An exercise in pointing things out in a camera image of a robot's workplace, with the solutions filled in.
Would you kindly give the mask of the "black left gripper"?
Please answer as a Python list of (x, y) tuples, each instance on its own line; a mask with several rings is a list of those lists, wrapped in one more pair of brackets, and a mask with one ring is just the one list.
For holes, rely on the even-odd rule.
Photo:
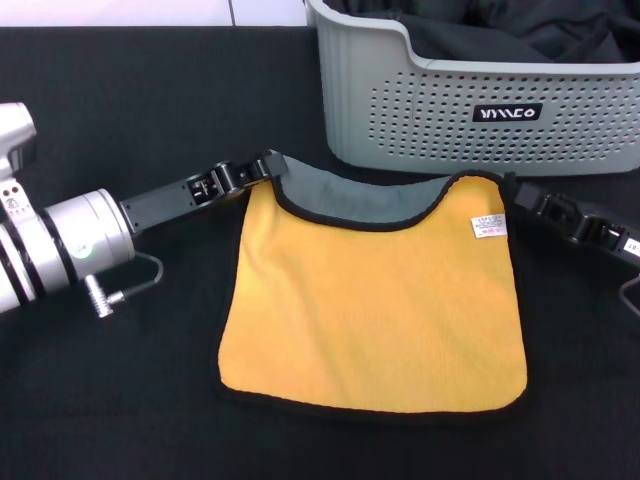
[(268, 150), (251, 160), (220, 162), (211, 170), (123, 200), (120, 206), (131, 232), (142, 233), (240, 194), (287, 171), (283, 154)]

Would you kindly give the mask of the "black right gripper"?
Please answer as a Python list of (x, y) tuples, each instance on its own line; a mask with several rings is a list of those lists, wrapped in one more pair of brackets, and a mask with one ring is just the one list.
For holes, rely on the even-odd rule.
[(620, 224), (594, 203), (518, 181), (513, 175), (506, 180), (514, 205), (529, 220), (569, 243), (604, 250), (627, 264), (639, 265), (638, 229)]

